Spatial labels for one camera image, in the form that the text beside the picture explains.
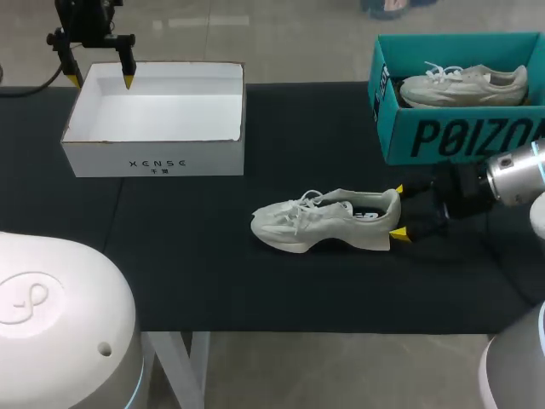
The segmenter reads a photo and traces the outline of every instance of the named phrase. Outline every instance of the black tablecloth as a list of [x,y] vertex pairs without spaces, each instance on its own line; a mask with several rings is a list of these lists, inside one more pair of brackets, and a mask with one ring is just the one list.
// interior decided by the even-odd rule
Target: black tablecloth
[[[490,333],[545,297],[528,208],[388,253],[324,242],[303,255],[252,236],[253,210],[308,189],[381,191],[425,167],[388,167],[365,84],[250,85],[245,175],[76,179],[59,139],[75,98],[0,99],[0,222],[74,239],[124,273],[144,331]],[[404,204],[429,210],[429,198]]]

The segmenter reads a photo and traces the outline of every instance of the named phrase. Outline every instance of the gray floor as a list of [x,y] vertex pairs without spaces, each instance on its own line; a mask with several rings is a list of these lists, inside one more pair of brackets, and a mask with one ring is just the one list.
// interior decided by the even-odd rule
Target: gray floor
[[[45,38],[53,0],[2,0],[3,85],[45,81],[59,62]],[[247,80],[365,80],[381,33],[542,31],[542,0],[439,0],[403,19],[370,20],[359,0],[125,0],[116,32],[137,60],[244,61]],[[75,49],[83,73],[111,50]],[[71,86],[65,78],[54,85]],[[485,336],[215,333],[207,406],[480,409],[476,370]],[[176,408],[160,368],[152,407]]]

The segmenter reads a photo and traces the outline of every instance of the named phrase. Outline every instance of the white shoe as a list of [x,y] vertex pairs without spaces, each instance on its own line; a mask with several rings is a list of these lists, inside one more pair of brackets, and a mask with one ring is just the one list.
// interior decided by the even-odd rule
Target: white shoe
[[[308,198],[311,194],[318,196]],[[359,249],[390,250],[389,232],[401,215],[401,199],[384,193],[337,189],[308,191],[299,200],[271,204],[254,212],[252,232],[264,243],[291,253],[304,253],[324,239],[340,239]]]
[[414,108],[513,107],[520,105],[528,91],[528,72],[520,66],[514,72],[492,71],[486,66],[433,66],[426,75],[407,78],[401,97]]

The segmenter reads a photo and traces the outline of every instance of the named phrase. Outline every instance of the silver cylinder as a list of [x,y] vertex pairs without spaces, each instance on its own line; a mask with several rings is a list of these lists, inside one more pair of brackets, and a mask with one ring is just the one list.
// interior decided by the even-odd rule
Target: silver cylinder
[[545,141],[533,141],[487,161],[486,175],[496,199],[506,206],[529,203],[545,192]]

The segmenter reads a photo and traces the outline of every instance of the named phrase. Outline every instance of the shoe insole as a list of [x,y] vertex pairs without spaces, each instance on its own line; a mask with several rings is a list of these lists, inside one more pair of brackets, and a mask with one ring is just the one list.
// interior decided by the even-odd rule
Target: shoe insole
[[354,207],[353,215],[357,219],[378,219],[386,215],[386,212],[375,207]]

